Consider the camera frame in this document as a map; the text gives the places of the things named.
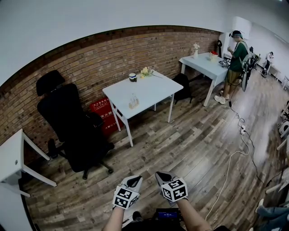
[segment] white cable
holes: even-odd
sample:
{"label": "white cable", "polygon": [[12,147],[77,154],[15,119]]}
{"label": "white cable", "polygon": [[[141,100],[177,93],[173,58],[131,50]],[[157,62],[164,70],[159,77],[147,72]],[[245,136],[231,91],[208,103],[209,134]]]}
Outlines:
{"label": "white cable", "polygon": [[223,189],[224,189],[224,187],[225,187],[225,185],[226,185],[226,183],[227,183],[228,174],[229,174],[229,169],[230,169],[231,157],[232,157],[235,153],[238,153],[238,152],[241,153],[241,154],[244,155],[244,156],[249,155],[250,148],[249,148],[248,144],[243,140],[243,135],[241,135],[241,138],[242,138],[242,141],[243,141],[243,142],[246,144],[246,146],[248,147],[248,153],[245,154],[245,153],[243,153],[243,152],[236,151],[236,152],[234,152],[234,153],[230,156],[229,165],[228,165],[228,170],[227,170],[227,175],[226,175],[226,181],[225,181],[225,183],[224,183],[224,185],[223,185],[223,187],[222,187],[222,190],[221,190],[220,194],[218,195],[218,198],[217,198],[216,202],[213,204],[213,206],[212,206],[211,210],[209,211],[208,215],[206,216],[205,220],[207,220],[207,217],[209,216],[209,214],[210,214],[211,211],[213,210],[214,206],[215,206],[216,203],[218,202],[218,199],[220,198],[220,195],[222,194],[222,191],[223,191]]}

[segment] glove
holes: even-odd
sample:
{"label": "glove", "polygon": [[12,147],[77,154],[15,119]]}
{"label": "glove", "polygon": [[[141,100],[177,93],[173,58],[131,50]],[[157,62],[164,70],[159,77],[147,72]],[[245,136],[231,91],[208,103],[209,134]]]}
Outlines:
{"label": "glove", "polygon": [[158,185],[161,188],[162,195],[168,199],[170,205],[180,199],[188,196],[188,190],[185,181],[178,178],[176,174],[167,171],[158,171],[155,173]]}
{"label": "glove", "polygon": [[140,186],[143,182],[141,176],[129,176],[123,179],[114,191],[112,204],[124,209],[128,209],[136,203],[140,194]]}

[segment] white vase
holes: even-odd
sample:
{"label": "white vase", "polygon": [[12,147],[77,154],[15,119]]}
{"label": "white vase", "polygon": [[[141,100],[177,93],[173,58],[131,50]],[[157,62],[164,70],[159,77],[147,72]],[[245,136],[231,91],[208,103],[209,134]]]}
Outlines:
{"label": "white vase", "polygon": [[198,49],[195,49],[195,53],[193,54],[193,58],[194,59],[198,58]]}

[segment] red object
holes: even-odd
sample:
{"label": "red object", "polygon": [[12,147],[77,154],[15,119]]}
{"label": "red object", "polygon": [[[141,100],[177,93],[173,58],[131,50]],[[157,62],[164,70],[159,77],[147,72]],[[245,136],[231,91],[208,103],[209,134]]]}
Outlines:
{"label": "red object", "polygon": [[[96,112],[103,119],[104,124],[102,126],[102,131],[105,136],[109,136],[111,133],[117,130],[117,123],[114,119],[112,107],[110,106],[110,102],[107,97],[90,104],[89,107],[92,112]],[[119,118],[117,118],[117,120],[119,126],[122,127],[123,123]]]}

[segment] electrical outlet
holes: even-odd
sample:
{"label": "electrical outlet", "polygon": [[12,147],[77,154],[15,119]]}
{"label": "electrical outlet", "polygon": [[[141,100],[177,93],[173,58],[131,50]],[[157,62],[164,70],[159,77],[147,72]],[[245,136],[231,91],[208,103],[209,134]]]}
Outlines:
{"label": "electrical outlet", "polygon": [[241,135],[244,135],[245,134],[245,125],[242,125],[241,126]]}

